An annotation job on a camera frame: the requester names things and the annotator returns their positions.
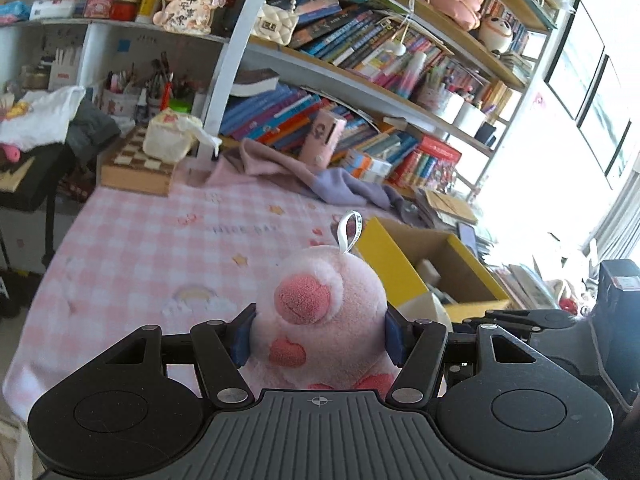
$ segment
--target pink container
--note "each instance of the pink container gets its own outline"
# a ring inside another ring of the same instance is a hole
[[[311,131],[306,136],[298,160],[308,166],[325,169],[331,161],[346,123],[344,117],[327,110],[320,110],[311,126]]]

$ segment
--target picture frame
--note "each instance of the picture frame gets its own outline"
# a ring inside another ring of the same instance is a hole
[[[545,83],[569,116],[576,120],[604,57],[604,42],[581,0],[574,1],[560,44],[545,76]]]
[[[631,127],[628,99],[607,55],[576,125],[611,184],[622,174],[633,147],[625,142]]]

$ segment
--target bed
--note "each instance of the bed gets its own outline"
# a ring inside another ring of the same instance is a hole
[[[335,244],[330,226],[347,210],[265,180],[198,189],[180,172],[167,198],[99,187],[31,304],[6,402],[26,420],[47,389],[144,324],[170,334],[231,319],[289,253]],[[197,392],[191,367],[168,373]]]

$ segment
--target metal screw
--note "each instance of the metal screw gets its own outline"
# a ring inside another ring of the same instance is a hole
[[[420,402],[424,395],[415,388],[398,388],[391,394],[391,397],[395,402],[400,402],[401,404],[415,404]]]
[[[218,392],[218,400],[225,404],[237,404],[238,402],[243,402],[248,398],[248,393],[240,388],[225,388]]]

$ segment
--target yellow box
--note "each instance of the yellow box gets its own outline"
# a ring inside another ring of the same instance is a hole
[[[421,260],[429,260],[436,268],[442,277],[438,288],[459,303],[453,307],[459,311],[457,314],[483,314],[486,309],[506,308],[509,304],[500,285],[451,233],[372,218],[356,249],[380,277],[392,305],[402,305],[427,291],[414,269]]]

